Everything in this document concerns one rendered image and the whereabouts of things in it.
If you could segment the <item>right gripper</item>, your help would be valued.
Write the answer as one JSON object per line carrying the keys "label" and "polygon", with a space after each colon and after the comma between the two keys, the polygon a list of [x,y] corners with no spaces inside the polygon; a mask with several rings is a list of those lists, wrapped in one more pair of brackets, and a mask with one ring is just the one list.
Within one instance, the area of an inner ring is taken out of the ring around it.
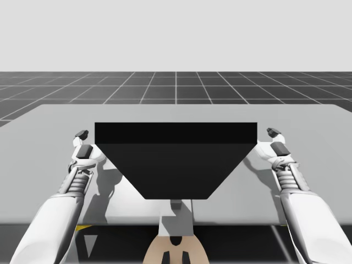
{"label": "right gripper", "polygon": [[292,156],[285,146],[285,137],[275,128],[267,128],[267,134],[272,142],[258,141],[254,147],[256,154],[271,165],[279,165],[292,162]]}

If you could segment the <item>tan robot part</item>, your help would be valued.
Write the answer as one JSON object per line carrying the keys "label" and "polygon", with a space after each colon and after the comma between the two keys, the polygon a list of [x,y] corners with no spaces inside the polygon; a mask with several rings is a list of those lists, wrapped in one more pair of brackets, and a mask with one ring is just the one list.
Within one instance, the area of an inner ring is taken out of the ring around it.
{"label": "tan robot part", "polygon": [[169,252],[170,264],[183,264],[183,253],[188,253],[190,264],[210,264],[199,239],[183,236],[179,245],[173,245],[170,236],[156,236],[148,247],[143,264],[162,264],[163,255]]}

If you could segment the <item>black screen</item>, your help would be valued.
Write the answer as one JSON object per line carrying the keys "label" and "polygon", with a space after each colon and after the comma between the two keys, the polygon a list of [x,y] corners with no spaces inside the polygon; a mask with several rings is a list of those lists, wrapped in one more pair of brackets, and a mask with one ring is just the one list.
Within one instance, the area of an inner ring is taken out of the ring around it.
{"label": "black screen", "polygon": [[257,143],[252,122],[95,123],[95,144],[149,200],[205,200]]}

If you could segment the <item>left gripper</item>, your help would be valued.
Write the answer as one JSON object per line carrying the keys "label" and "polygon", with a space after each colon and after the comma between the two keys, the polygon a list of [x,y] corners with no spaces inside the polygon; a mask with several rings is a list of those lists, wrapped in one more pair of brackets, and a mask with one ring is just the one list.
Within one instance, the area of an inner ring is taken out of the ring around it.
{"label": "left gripper", "polygon": [[90,166],[97,165],[105,160],[103,152],[95,145],[83,144],[89,134],[88,130],[81,130],[73,139],[73,146],[75,150],[72,155],[74,166]]}

